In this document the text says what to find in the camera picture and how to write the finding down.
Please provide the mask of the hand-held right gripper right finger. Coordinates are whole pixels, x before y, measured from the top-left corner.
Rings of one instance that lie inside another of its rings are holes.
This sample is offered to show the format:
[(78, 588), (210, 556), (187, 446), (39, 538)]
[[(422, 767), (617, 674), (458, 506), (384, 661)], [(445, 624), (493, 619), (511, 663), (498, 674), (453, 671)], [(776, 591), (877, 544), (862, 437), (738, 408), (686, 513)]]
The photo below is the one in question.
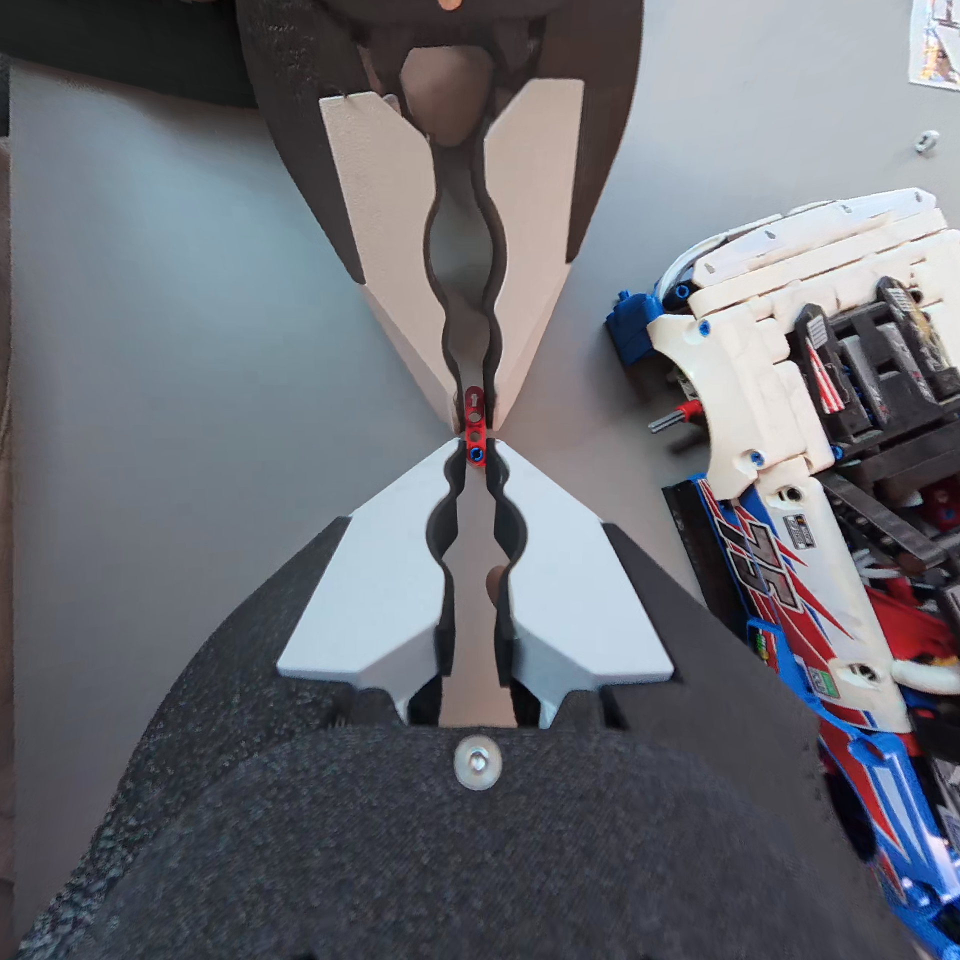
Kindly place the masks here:
[(604, 521), (500, 439), (486, 445), (486, 487), (508, 561), (495, 592), (495, 662), (516, 725), (550, 726), (570, 693), (672, 680)]

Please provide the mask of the grey desk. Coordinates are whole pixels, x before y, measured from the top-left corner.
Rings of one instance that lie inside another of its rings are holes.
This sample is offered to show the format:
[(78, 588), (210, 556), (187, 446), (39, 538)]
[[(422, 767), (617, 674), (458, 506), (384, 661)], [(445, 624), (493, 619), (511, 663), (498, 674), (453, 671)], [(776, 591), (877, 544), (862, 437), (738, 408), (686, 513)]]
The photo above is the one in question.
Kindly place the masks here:
[[(628, 125), (502, 436), (697, 600), (621, 366), (619, 291), (816, 201), (918, 186), (958, 228), (958, 92), (908, 81), (911, 2), (647, 2)], [(209, 635), (450, 438), (251, 110), (10, 69), (11, 933), (75, 869)], [(924, 155), (914, 142), (940, 134)]]

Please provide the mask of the red T-shaped brick beam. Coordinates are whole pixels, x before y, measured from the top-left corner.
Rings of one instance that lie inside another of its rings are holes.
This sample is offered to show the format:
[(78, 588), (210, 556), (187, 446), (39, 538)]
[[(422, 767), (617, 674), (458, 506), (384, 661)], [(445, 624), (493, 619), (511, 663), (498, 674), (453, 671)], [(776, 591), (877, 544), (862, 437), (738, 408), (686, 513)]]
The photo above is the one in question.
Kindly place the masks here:
[[(485, 391), (479, 386), (469, 386), (463, 391), (463, 440), (466, 462), (479, 470), (487, 463), (487, 404)], [(467, 458), (468, 446), (482, 446), (486, 450), (486, 460), (482, 464), (473, 464)]]

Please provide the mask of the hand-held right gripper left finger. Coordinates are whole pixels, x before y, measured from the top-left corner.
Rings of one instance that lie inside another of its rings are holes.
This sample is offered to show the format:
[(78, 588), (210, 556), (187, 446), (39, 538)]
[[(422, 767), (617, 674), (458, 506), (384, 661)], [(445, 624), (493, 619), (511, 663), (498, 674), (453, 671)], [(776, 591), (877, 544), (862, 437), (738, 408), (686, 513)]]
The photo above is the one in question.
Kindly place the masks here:
[(465, 479), (466, 445), (452, 439), (347, 517), (276, 662), (281, 676), (382, 690), (402, 722), (437, 724), (455, 648), (445, 556)]

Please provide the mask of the toy brick race car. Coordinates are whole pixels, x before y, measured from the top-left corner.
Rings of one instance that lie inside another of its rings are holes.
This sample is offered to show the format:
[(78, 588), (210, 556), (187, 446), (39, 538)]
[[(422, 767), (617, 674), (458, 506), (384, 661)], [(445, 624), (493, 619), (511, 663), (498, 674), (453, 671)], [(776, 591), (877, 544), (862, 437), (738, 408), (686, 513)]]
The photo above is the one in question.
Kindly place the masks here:
[(706, 606), (817, 715), (826, 786), (920, 958), (959, 951), (958, 229), (822, 200), (690, 247), (606, 328), (705, 472), (663, 489)]

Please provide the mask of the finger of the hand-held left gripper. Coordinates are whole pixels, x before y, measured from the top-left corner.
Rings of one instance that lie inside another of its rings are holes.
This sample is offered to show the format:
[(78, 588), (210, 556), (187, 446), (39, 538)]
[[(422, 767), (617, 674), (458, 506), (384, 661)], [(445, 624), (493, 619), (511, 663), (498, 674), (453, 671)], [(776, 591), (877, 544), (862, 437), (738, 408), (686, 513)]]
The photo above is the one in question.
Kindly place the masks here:
[(319, 100), (367, 305), (438, 417), (462, 430), (447, 308), (428, 268), (438, 189), (430, 143), (373, 91)]
[(493, 120), (483, 141), (484, 186), (497, 216), (503, 277), (492, 318), (500, 336), (490, 395), (500, 430), (522, 390), (570, 273), (568, 242), (584, 82), (534, 78)]

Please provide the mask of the person's left hand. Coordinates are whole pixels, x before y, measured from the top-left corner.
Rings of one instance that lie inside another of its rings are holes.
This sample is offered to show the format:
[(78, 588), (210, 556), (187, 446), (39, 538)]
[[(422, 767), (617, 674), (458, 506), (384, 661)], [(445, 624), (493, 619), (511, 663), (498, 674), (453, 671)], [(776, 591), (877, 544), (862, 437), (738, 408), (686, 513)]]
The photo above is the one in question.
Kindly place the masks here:
[(484, 114), (493, 73), (479, 46), (414, 47), (399, 74), (411, 122), (440, 148), (460, 146)]

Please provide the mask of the shiny sticker sheet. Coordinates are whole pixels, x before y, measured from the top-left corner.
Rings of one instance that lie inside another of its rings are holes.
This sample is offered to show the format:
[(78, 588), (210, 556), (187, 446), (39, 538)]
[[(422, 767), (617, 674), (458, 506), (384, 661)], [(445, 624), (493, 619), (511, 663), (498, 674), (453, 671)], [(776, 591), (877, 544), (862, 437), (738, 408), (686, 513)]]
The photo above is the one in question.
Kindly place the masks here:
[(913, 1), (909, 19), (908, 81), (959, 91), (959, 1)]

